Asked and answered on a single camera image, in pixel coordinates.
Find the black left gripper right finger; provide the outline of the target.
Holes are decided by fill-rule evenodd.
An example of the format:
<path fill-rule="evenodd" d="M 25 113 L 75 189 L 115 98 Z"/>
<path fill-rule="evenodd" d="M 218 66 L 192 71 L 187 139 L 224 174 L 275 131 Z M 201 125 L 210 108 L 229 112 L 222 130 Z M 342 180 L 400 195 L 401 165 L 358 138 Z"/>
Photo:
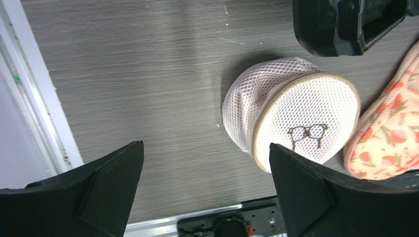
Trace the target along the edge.
<path fill-rule="evenodd" d="M 360 180 L 270 145 L 271 173 L 290 237 L 416 237 L 419 174 Z"/>

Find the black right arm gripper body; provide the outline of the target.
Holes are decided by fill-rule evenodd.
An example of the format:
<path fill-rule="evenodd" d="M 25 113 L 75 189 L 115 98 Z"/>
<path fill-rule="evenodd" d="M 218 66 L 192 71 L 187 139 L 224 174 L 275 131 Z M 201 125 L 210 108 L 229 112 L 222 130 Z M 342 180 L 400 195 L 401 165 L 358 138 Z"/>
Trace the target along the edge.
<path fill-rule="evenodd" d="M 314 56 L 361 56 L 418 14 L 417 0 L 294 0 L 293 31 Z"/>

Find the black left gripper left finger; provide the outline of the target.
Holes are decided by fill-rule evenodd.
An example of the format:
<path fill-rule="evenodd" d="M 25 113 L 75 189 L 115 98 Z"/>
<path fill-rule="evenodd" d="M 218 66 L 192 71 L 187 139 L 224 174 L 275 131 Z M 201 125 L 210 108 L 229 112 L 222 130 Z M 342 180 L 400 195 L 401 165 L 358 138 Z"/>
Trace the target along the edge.
<path fill-rule="evenodd" d="M 144 163 L 131 142 L 62 174 L 0 192 L 3 237 L 122 237 Z"/>

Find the floral mesh laundry bag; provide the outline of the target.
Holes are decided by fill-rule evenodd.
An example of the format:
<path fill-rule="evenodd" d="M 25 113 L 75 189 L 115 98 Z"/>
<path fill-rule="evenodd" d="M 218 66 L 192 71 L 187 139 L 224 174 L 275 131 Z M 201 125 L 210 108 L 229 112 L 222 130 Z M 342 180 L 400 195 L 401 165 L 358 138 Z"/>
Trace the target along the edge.
<path fill-rule="evenodd" d="M 419 168 L 419 44 L 363 113 L 343 150 L 350 175 L 384 180 Z"/>

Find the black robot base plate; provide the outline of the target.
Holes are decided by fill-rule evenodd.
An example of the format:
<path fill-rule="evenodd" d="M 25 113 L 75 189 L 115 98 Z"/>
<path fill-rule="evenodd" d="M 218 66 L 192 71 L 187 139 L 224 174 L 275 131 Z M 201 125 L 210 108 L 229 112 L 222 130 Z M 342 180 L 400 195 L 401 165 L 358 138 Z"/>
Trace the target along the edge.
<path fill-rule="evenodd" d="M 286 237 L 276 196 L 244 201 L 234 210 L 215 211 L 177 222 L 180 237 Z"/>

